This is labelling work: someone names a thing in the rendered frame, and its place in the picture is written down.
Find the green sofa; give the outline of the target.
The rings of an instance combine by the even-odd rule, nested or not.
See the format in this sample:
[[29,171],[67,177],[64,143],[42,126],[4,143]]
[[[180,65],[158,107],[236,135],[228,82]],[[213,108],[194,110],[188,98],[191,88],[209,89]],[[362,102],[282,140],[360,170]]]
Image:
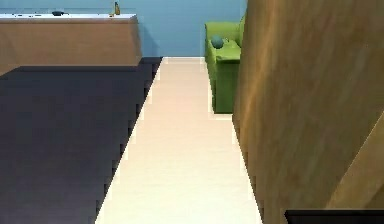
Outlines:
[[[212,92],[212,109],[216,114],[232,114],[237,86],[245,16],[239,22],[205,24],[205,62]],[[213,35],[223,38],[224,45],[215,49]]]

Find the teal ball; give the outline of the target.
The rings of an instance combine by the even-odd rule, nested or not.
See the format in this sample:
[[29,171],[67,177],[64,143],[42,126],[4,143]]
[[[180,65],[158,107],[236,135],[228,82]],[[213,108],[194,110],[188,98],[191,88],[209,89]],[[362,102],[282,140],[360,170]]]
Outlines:
[[223,38],[218,35],[213,35],[211,38],[211,44],[215,49],[221,49],[224,45]]

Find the brown wooden cupboard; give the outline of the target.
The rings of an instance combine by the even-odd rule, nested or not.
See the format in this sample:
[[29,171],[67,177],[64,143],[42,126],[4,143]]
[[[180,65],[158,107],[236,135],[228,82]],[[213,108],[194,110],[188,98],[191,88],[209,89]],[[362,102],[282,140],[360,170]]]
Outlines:
[[233,124],[263,224],[384,209],[384,0],[248,0]]

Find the brown counter with white top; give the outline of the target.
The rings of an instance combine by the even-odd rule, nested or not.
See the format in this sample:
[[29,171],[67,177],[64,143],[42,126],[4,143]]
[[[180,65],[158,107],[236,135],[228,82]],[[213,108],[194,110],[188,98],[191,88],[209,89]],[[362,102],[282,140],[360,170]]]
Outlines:
[[21,66],[136,66],[135,14],[0,13],[0,77]]

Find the black flat object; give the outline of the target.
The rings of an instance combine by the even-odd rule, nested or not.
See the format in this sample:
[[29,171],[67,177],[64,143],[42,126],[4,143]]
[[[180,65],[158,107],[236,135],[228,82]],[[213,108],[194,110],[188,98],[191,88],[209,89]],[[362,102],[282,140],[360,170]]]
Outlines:
[[286,210],[288,224],[384,224],[384,210]]

